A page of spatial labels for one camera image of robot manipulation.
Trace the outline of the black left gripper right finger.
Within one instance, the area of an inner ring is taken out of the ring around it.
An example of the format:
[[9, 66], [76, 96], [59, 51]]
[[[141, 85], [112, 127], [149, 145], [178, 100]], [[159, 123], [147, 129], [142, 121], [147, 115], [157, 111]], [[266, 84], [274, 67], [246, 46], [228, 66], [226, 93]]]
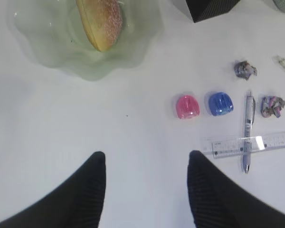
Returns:
[[285, 228], [285, 214], [238, 186], [200, 151], [189, 155], [187, 187], [198, 228]]

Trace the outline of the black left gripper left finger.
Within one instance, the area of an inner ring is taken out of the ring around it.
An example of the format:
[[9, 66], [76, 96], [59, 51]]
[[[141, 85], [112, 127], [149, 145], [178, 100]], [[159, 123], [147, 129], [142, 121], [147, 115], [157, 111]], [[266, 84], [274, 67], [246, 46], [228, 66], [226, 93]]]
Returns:
[[106, 190], [103, 152], [94, 152], [44, 198], [0, 222], [0, 228], [97, 228]]

